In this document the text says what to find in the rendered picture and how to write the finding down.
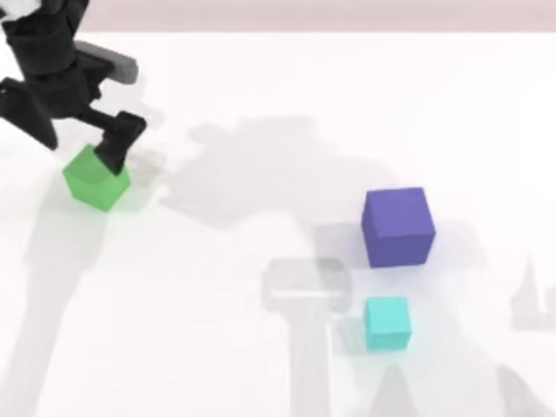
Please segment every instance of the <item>white background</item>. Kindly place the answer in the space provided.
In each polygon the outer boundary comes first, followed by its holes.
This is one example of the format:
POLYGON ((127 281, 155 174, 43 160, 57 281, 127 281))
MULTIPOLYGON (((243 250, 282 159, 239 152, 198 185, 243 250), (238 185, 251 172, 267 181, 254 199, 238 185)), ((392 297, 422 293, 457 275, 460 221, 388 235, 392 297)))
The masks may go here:
POLYGON ((556 37, 84 38, 138 59, 98 107, 150 130, 103 215, 61 177, 98 132, 0 124, 5 417, 553 415, 556 37), (429 263, 370 271, 364 194, 404 186, 429 263), (407 351, 362 349, 370 295, 407 351))

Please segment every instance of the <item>block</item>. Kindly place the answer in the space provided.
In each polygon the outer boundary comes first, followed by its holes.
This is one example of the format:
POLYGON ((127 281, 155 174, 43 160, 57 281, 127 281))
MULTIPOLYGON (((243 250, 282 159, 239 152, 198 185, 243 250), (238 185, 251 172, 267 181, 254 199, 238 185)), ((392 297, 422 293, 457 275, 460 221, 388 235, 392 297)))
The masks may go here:
POLYGON ((368 350, 403 350, 411 338, 409 307, 404 297, 373 297, 365 304, 368 350))
POLYGON ((422 265, 436 236, 421 188, 369 191, 361 226, 371 268, 422 265))
POLYGON ((126 168, 114 175, 96 157, 92 145, 85 148, 63 170, 75 199, 101 211, 109 211, 130 185, 126 168))

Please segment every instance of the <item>green cube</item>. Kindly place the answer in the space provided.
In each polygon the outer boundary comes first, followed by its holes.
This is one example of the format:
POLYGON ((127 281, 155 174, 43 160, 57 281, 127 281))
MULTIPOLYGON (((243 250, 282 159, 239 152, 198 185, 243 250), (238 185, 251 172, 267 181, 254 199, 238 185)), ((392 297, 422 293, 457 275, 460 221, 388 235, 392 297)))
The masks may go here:
POLYGON ((365 333, 369 350, 403 350, 411 337, 407 300, 374 297, 365 304, 365 333))
POLYGON ((95 154, 92 145, 85 148, 63 170, 73 197, 101 211, 109 211, 131 184, 129 172, 114 175, 95 154))

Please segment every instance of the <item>turquoise cube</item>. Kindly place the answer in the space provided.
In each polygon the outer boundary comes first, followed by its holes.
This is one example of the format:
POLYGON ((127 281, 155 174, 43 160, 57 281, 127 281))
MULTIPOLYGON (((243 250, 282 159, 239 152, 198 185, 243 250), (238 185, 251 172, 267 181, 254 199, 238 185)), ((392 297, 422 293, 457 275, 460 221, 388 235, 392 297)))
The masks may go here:
POLYGON ((404 297, 374 297, 365 304, 369 350, 403 350, 411 337, 409 307, 404 297))

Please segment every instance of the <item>purple cube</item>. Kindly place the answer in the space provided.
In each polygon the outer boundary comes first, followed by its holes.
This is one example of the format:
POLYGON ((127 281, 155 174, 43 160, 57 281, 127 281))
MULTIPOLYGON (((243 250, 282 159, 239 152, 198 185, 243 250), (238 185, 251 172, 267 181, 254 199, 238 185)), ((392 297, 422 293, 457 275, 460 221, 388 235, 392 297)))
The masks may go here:
POLYGON ((421 188, 369 191, 361 226, 371 268, 422 265, 436 236, 421 188))

